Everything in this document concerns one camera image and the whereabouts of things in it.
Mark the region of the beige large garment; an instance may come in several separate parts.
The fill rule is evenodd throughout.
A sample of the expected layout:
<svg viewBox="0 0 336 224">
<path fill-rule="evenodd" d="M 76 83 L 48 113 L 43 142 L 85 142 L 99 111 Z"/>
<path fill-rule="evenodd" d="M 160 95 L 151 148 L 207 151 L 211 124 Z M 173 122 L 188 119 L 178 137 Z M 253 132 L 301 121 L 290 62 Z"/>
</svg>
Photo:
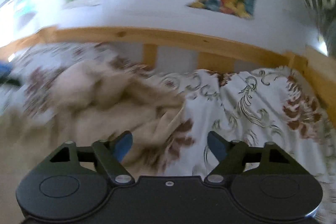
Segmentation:
<svg viewBox="0 0 336 224">
<path fill-rule="evenodd" d="M 89 146 L 125 131 L 122 160 L 135 178 L 163 174 L 192 145 L 183 96 L 130 71 L 94 60 L 35 72 L 21 89 L 1 88 L 1 223 L 22 220 L 15 190 L 33 167 L 66 141 Z"/>
</svg>

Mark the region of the floral white bed cover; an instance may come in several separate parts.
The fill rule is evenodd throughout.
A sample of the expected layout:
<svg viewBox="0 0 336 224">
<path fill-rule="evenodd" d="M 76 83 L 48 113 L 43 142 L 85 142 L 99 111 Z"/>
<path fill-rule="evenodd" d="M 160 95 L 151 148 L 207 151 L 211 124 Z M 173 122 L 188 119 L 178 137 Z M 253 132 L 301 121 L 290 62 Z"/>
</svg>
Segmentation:
<svg viewBox="0 0 336 224">
<path fill-rule="evenodd" d="M 320 223 L 335 223 L 335 128 L 307 81 L 293 69 L 263 68 L 251 72 L 155 74 L 144 65 L 120 57 L 110 43 L 56 43 L 20 51 L 11 75 L 21 89 L 35 72 L 67 69 L 81 61 L 109 63 L 183 96 L 185 117 L 193 121 L 192 145 L 179 150 L 179 159 L 163 174 L 153 176 L 207 176 L 218 161 L 207 145 L 215 131 L 224 139 L 251 147 L 275 142 L 321 184 L 323 199 L 316 213 Z"/>
</svg>

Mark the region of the wooden bed frame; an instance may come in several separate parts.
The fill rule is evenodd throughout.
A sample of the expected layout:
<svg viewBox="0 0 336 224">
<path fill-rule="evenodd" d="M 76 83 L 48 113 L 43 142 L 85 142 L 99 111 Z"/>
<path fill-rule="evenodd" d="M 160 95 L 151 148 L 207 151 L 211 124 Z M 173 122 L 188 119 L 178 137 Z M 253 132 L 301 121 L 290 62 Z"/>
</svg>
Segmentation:
<svg viewBox="0 0 336 224">
<path fill-rule="evenodd" d="M 236 61 L 267 68 L 284 65 L 303 75 L 331 122 L 335 122 L 335 59 L 312 47 L 307 47 L 301 56 L 290 51 L 280 54 L 232 40 L 181 31 L 137 27 L 60 29 L 52 26 L 1 47 L 1 60 L 7 60 L 13 53 L 30 46 L 61 42 L 141 43 L 142 63 L 150 67 L 156 65 L 159 46 L 197 51 L 199 69 L 233 72 Z"/>
</svg>

